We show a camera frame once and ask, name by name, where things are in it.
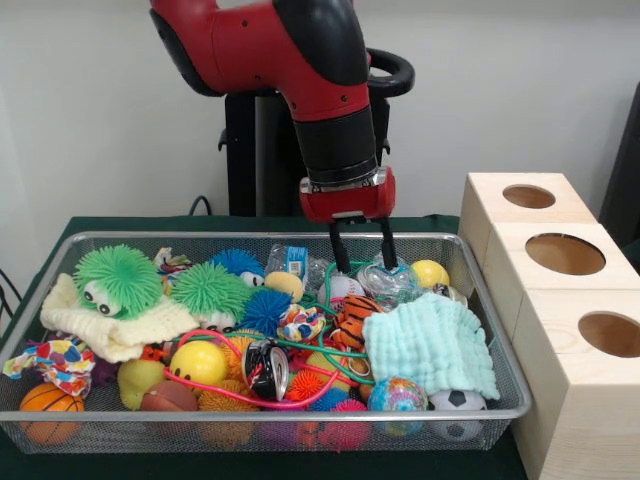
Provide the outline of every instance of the wooden cube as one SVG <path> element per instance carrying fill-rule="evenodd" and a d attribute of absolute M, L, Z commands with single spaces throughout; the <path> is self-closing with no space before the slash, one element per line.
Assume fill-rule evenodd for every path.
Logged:
<path fill-rule="evenodd" d="M 484 263 L 494 223 L 597 223 L 560 173 L 470 173 L 458 234 Z"/>
<path fill-rule="evenodd" d="M 513 425 L 530 479 L 640 478 L 640 291 L 530 290 L 513 347 L 532 410 Z"/>
<path fill-rule="evenodd" d="M 482 271 L 509 338 L 527 290 L 640 290 L 599 224 L 495 223 Z"/>

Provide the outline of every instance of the pink cord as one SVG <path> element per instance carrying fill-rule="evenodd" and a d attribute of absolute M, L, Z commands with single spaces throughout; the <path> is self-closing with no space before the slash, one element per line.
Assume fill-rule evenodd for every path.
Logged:
<path fill-rule="evenodd" d="M 242 353 L 240 352 L 240 350 L 238 350 L 236 346 L 229 341 L 229 339 L 227 339 L 224 335 L 219 334 L 218 332 L 212 332 L 210 330 L 193 330 L 192 332 L 187 333 L 182 337 L 182 339 L 180 339 L 180 342 L 178 343 L 178 349 L 180 349 L 180 347 L 182 347 L 187 342 L 187 340 L 189 340 L 191 337 L 195 335 L 198 335 L 198 336 L 206 335 L 210 337 L 219 338 L 238 356 L 238 358 L 242 358 Z M 336 370 L 334 374 L 331 376 L 331 378 L 329 378 L 329 381 L 327 382 L 327 384 L 324 387 L 322 387 L 322 389 L 312 397 L 307 398 L 306 400 L 302 400 L 300 402 L 281 403 L 281 402 L 267 402 L 265 400 L 255 400 L 253 398 L 245 397 L 244 395 L 239 395 L 237 393 L 230 392 L 228 390 L 225 390 L 224 388 L 212 387 L 211 385 L 203 385 L 201 383 L 192 382 L 191 380 L 186 380 L 184 378 L 177 377 L 176 375 L 171 373 L 171 370 L 169 370 L 169 367 L 166 367 L 164 369 L 164 375 L 167 378 L 169 378 L 170 380 L 173 380 L 174 382 L 181 383 L 187 387 L 219 393 L 221 395 L 225 395 L 227 397 L 240 400 L 241 402 L 249 403 L 257 407 L 271 408 L 273 410 L 295 410 L 295 409 L 304 408 L 308 405 L 311 405 L 313 402 L 320 399 L 320 397 L 322 397 L 325 393 L 329 391 L 333 383 L 338 378 L 339 373 L 340 373 L 340 370 Z"/>
<path fill-rule="evenodd" d="M 315 365 L 309 365 L 307 363 L 302 363 L 302 361 L 298 358 L 295 358 L 293 360 L 293 366 L 300 369 L 300 370 L 311 370 L 312 372 L 316 372 L 316 373 L 321 373 L 322 375 L 327 375 L 327 376 L 331 376 L 333 375 L 333 372 L 330 372 L 329 370 L 325 370 L 324 368 L 320 368 L 320 367 L 316 367 Z M 345 377 L 340 370 L 336 370 L 338 372 L 338 378 L 337 380 L 340 380 L 343 383 L 346 383 L 347 385 L 349 385 L 350 387 L 359 387 L 360 384 L 358 382 L 354 382 L 353 380 L 351 380 L 350 378 Z"/>

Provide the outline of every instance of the green table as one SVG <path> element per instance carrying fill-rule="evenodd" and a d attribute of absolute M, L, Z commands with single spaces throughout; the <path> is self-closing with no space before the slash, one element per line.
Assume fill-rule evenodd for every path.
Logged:
<path fill-rule="evenodd" d="M 456 217 L 431 216 L 392 220 L 396 232 L 451 232 Z M 53 254 L 69 235 L 83 231 L 323 231 L 298 218 L 73 218 L 54 251 L 36 275 L 25 295 L 28 300 Z M 355 226 L 353 231 L 374 231 L 375 226 Z M 416 475 L 434 480 L 526 479 L 510 431 L 488 452 L 357 452 L 357 453 L 264 453 L 264 454 L 132 454 L 132 455 L 23 455 L 0 433 L 1 478 L 44 478 L 64 475 L 87 480 L 114 478 L 270 478 L 287 475 L 304 478 L 315 472 L 328 479 L 411 479 Z"/>

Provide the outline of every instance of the green spiky ball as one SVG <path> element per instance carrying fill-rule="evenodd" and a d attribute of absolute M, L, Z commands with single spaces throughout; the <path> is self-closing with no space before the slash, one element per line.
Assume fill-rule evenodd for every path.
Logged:
<path fill-rule="evenodd" d="M 95 305 L 84 298 L 83 292 L 89 282 L 98 282 L 109 298 L 122 306 L 115 317 L 120 320 L 138 317 L 162 296 L 162 283 L 153 262 L 126 245 L 89 252 L 80 259 L 73 279 L 83 305 L 92 309 Z"/>
<path fill-rule="evenodd" d="M 193 315 L 217 311 L 240 320 L 251 293 L 240 277 L 228 273 L 223 266 L 200 264 L 178 277 L 171 298 L 186 306 Z"/>

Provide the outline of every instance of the green fuzzy toy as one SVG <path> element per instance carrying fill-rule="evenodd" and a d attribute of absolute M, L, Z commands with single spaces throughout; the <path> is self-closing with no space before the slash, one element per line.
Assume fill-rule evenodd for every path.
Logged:
<path fill-rule="evenodd" d="M 162 296 L 153 262 L 126 245 L 89 252 L 76 266 L 73 279 L 85 307 L 119 320 L 137 318 Z"/>
<path fill-rule="evenodd" d="M 200 264 L 178 277 L 171 298 L 186 306 L 192 315 L 220 312 L 241 319 L 252 292 L 240 277 L 228 273 L 223 266 Z"/>

